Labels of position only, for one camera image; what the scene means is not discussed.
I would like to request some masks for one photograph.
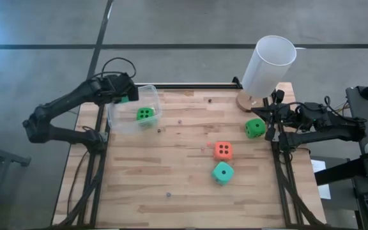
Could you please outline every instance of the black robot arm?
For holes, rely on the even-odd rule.
[[[281,103],[284,95],[278,90],[274,92],[274,102],[267,107],[251,108],[264,121],[274,120],[286,127],[292,127],[303,131],[280,132],[278,135],[279,149],[282,151],[293,151],[300,144],[340,139],[343,141],[359,141],[365,136],[365,119],[350,118],[338,114],[330,107],[330,98],[325,97],[326,105],[313,102]],[[298,105],[295,110],[290,106]],[[265,135],[267,141],[275,137],[275,127],[270,127]]]
[[[139,99],[137,87],[126,73],[99,77],[100,74],[85,80],[71,93],[53,102],[39,105],[29,119],[22,123],[28,139],[32,143],[45,143],[50,140],[66,141],[70,144],[82,143],[89,152],[93,148],[103,149],[102,136],[95,130],[86,129],[85,132],[80,132],[50,124],[55,117],[85,102],[103,105],[118,103],[124,96],[127,96],[129,101]]]

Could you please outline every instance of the transparent container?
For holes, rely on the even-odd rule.
[[[153,116],[137,120],[141,108],[153,110]],[[156,87],[152,85],[139,87],[139,100],[107,104],[107,120],[114,132],[133,134],[155,126],[162,115],[160,100]]]
[[[275,35],[261,38],[243,76],[243,90],[254,98],[268,97],[295,59],[295,46],[286,38]]]

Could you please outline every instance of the orange die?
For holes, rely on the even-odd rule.
[[[214,159],[215,160],[232,160],[233,159],[233,147],[231,143],[219,141],[215,143],[214,149]]]

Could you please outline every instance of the wooden table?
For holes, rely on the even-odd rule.
[[[285,91],[284,102],[295,101],[291,83],[278,88]],[[245,122],[257,116],[237,108],[238,90],[158,93],[163,116],[157,127],[135,135],[110,134],[96,227],[284,227],[270,143],[263,136],[245,135]],[[77,129],[94,127],[97,110],[93,104],[82,105]],[[226,186],[211,178],[217,163],[207,142],[215,141],[233,145],[230,165],[235,173]],[[70,186],[85,151],[78,144],[70,149],[53,224],[66,216]],[[81,167],[72,204],[82,194],[87,163]],[[293,153],[292,165],[300,197],[325,222],[307,151]],[[291,199],[288,203],[293,216]]]

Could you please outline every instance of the clear plastic bowl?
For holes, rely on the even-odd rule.
[[[137,121],[137,111],[140,108],[153,109],[153,116]],[[156,87],[152,85],[139,87],[139,100],[136,102],[107,104],[107,120],[115,132],[132,134],[153,127],[162,115],[160,100]]]

